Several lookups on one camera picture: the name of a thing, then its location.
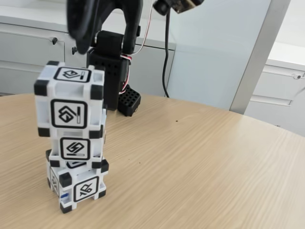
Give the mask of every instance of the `wooden table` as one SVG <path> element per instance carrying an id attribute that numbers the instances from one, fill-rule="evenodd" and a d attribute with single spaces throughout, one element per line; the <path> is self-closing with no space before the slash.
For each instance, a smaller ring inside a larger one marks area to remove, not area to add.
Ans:
<path id="1" fill-rule="evenodd" d="M 62 214 L 33 95 L 0 98 L 0 228 L 305 229 L 305 140 L 213 107 L 145 96 L 109 112 L 107 195 Z"/>

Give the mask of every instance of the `cube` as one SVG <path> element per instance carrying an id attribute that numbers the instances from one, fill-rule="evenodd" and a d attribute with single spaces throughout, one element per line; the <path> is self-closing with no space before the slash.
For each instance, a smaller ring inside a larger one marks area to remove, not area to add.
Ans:
<path id="1" fill-rule="evenodd" d="M 85 139 L 78 137 L 58 136 L 52 139 L 52 151 L 48 156 L 51 161 L 51 167 L 66 167 L 67 161 L 82 161 L 89 168 L 101 168 L 102 149 L 104 145 L 106 109 L 102 111 L 103 133 L 99 139 Z"/>
<path id="2" fill-rule="evenodd" d="M 34 85 L 39 136 L 102 138 L 104 71 L 49 62 Z"/>
<path id="3" fill-rule="evenodd" d="M 109 164 L 103 158 L 100 169 L 90 169 L 85 162 L 67 162 L 65 168 L 51 167 L 47 160 L 48 185 L 59 198 L 63 213 L 76 209 L 77 203 L 88 198 L 98 199 L 106 194 L 104 175 Z"/>

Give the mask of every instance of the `white cabinet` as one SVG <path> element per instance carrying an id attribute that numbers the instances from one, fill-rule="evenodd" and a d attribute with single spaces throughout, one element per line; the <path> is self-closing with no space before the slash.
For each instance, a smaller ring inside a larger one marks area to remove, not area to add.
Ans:
<path id="1" fill-rule="evenodd" d="M 304 73 L 266 65 L 245 115 L 305 136 Z"/>
<path id="2" fill-rule="evenodd" d="M 0 23 L 0 93 L 32 93 L 33 84 L 50 60 L 67 66 L 86 67 L 86 55 L 72 53 L 75 41 L 67 33 Z M 169 51 L 168 83 L 174 51 Z M 140 92 L 164 96 L 162 71 L 165 50 L 144 47 L 133 56 L 130 85 Z"/>

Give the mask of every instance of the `black cable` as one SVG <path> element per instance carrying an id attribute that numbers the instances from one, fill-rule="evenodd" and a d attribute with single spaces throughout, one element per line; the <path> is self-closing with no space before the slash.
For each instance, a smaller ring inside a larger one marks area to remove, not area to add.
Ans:
<path id="1" fill-rule="evenodd" d="M 166 26 L 165 26 L 165 61 L 164 61 L 164 66 L 163 66 L 163 73 L 162 73 L 162 84 L 163 84 L 163 89 L 166 94 L 166 97 L 169 98 L 170 96 L 167 93 L 166 86 L 165 86 L 165 72 L 166 72 L 166 66 L 167 66 L 167 61 L 168 61 L 168 34 L 170 30 L 170 15 L 171 10 L 168 11 L 168 14 L 166 15 Z"/>

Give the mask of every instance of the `metal frame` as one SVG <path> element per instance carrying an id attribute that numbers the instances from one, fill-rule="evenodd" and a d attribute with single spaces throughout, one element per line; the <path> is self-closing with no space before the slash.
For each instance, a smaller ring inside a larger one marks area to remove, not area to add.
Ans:
<path id="1" fill-rule="evenodd" d="M 281 28 L 290 0 L 271 0 L 230 111 L 244 114 Z"/>

